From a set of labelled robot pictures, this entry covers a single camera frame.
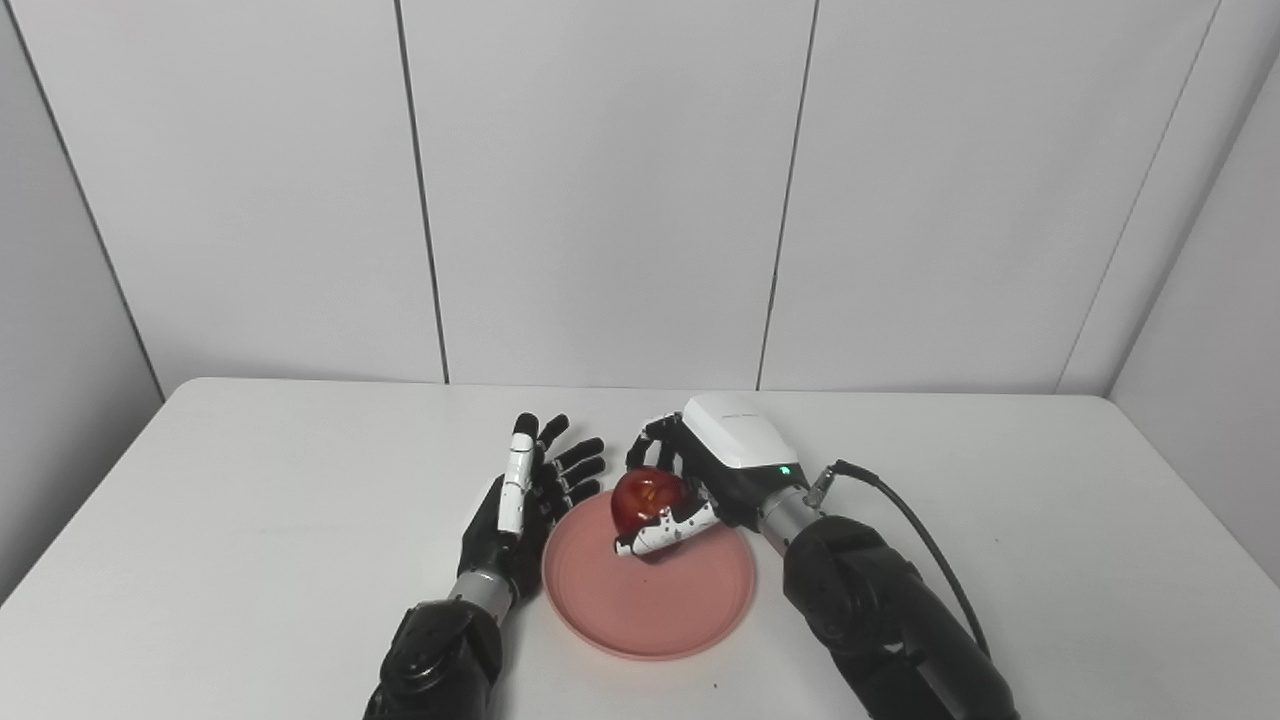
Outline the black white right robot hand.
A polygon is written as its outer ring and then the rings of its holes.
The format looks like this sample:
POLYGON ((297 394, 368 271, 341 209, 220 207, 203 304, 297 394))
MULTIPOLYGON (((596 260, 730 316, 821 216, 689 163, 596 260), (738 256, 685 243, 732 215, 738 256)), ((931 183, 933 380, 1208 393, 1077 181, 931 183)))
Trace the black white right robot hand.
POLYGON ((820 518, 804 502, 810 486, 797 451, 741 395, 696 395, 681 411, 650 420, 625 455, 626 469, 640 468, 652 446, 657 466, 673 471, 687 496, 618 533, 618 556, 659 553, 718 525, 755 532, 786 553, 820 518))

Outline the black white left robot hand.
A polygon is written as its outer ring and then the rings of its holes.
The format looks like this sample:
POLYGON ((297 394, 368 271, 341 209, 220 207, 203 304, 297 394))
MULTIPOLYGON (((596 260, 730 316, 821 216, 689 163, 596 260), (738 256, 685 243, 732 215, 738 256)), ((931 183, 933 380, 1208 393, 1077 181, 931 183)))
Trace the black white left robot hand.
POLYGON ((458 575, 499 583, 509 603, 527 600, 541 583, 541 556, 550 532, 570 510, 602 492, 605 443, 582 439, 554 454, 570 428, 557 415, 541 423, 522 413, 509 436, 507 462, 490 484, 462 537, 458 575))

